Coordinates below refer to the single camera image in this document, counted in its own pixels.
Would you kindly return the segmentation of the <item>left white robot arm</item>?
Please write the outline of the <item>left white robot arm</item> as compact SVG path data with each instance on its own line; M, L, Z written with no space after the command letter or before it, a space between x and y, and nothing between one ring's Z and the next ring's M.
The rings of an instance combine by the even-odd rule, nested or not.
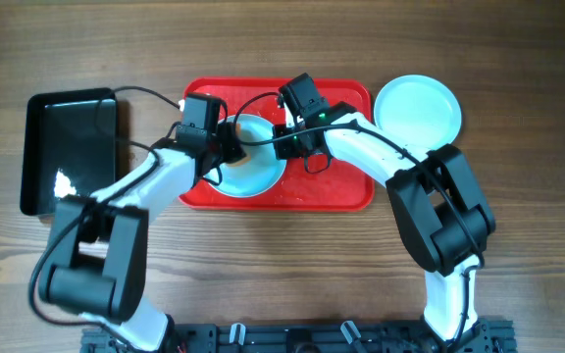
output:
M178 124L147 151L116 183L60 201L27 298L48 324L63 322L46 316L40 303L75 315L73 327L100 328L129 352L175 352L173 319L143 296L149 225L210 171L244 154L235 123Z

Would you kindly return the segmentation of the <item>light blue plate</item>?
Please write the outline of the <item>light blue plate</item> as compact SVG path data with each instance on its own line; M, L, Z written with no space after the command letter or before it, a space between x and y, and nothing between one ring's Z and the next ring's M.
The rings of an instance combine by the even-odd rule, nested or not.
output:
M243 141L255 142L273 137L274 125L259 116L241 115L238 122L241 123L239 138ZM251 159L238 167L222 164L222 182L213 186L218 192L234 198L264 193L279 181L286 167L286 160L276 157L272 144L242 147Z
M435 78L400 76L387 83L374 104L375 124L409 144L435 150L452 143L462 127L454 93Z

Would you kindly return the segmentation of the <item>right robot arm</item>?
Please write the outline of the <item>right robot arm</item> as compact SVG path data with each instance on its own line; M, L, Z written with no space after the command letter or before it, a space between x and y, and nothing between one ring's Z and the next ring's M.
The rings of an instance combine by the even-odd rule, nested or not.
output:
M381 183L401 241L425 272L425 326L444 351L469 343L479 320L475 275L495 219L464 154L448 142L428 147L390 134L347 103L281 106L276 150L321 153Z

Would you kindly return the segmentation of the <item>orange and green sponge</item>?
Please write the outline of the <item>orange and green sponge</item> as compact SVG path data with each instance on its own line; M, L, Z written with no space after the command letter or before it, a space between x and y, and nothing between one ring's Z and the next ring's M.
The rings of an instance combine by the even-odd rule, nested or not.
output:
M239 139L239 134L241 133L241 123L237 123L235 125L234 132L236 139ZM241 144L238 144L238 152L239 152L238 157L233 163L231 163L232 167L242 166L251 159L250 154L243 149Z

